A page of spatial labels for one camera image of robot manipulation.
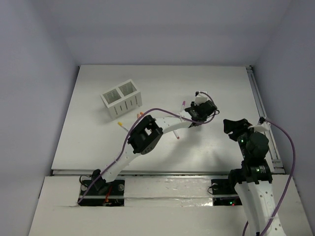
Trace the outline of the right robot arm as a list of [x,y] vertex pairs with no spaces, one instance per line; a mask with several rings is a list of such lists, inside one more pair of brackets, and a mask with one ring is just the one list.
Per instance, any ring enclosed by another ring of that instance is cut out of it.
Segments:
[[241,150],[241,168],[231,170],[227,189],[237,193],[252,236],[284,236],[279,216],[275,213],[272,173],[265,159],[269,139],[255,130],[246,119],[223,120],[224,132]]

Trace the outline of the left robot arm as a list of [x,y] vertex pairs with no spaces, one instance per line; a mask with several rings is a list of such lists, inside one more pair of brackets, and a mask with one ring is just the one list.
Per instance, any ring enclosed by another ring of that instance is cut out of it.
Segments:
[[98,194],[106,193],[120,172],[136,157],[153,151],[164,134],[210,123],[219,113],[211,100],[185,108],[177,114],[160,108],[146,111],[128,131],[119,155],[103,171],[93,171],[92,182],[78,202],[83,200],[90,189]]

